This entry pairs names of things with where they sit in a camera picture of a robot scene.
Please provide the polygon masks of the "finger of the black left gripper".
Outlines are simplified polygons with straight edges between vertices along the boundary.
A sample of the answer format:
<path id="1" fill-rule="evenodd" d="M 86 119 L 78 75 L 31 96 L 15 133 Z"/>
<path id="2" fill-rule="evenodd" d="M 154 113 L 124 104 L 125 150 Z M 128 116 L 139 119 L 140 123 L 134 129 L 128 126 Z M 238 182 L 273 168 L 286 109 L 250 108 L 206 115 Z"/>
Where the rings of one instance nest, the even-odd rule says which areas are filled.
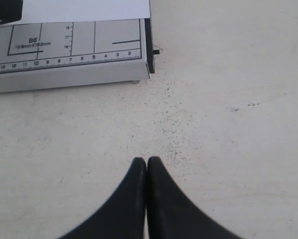
<path id="1" fill-rule="evenodd" d="M 22 18 L 23 0 L 0 0 L 0 25 Z"/>

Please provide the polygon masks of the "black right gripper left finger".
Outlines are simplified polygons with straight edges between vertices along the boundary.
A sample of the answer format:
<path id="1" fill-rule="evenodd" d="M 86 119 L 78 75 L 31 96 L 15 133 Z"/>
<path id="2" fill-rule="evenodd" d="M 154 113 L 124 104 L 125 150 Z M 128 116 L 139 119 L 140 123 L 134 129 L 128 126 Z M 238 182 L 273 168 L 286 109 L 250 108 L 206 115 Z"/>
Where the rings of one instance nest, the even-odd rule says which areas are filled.
<path id="1" fill-rule="evenodd" d="M 63 239 L 142 239 L 145 221 L 146 163 L 134 158 L 107 201 Z"/>

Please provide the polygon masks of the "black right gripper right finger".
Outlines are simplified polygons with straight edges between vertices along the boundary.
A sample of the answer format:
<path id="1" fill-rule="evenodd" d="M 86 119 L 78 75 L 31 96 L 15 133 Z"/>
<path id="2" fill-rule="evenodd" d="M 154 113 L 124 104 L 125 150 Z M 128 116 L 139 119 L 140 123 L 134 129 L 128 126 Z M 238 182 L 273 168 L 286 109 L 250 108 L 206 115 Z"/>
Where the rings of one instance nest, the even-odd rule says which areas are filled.
<path id="1" fill-rule="evenodd" d="M 240 238 L 202 212 L 156 156 L 147 165 L 147 223 L 151 239 Z"/>

